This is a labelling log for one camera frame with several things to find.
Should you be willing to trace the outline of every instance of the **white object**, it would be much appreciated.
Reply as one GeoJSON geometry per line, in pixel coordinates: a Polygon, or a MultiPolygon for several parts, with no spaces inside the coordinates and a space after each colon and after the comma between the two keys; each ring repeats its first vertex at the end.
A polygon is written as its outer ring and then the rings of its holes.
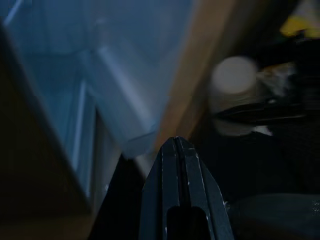
{"type": "MultiPolygon", "coordinates": [[[[209,104],[213,114],[223,110],[257,102],[260,98],[256,79],[258,67],[254,61],[242,56],[229,57],[213,70],[210,82],[209,104]]],[[[214,119],[221,135],[241,136],[250,134],[253,126],[214,119]]]]}

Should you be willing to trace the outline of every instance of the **yellow object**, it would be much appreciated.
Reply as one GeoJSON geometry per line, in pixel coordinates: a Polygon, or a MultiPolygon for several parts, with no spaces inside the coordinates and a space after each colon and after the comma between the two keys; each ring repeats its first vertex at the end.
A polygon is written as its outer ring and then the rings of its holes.
{"type": "Polygon", "coordinates": [[[282,25],[280,32],[283,35],[290,37],[300,30],[305,30],[306,37],[320,38],[320,29],[314,27],[311,22],[301,16],[290,16],[282,25]]]}

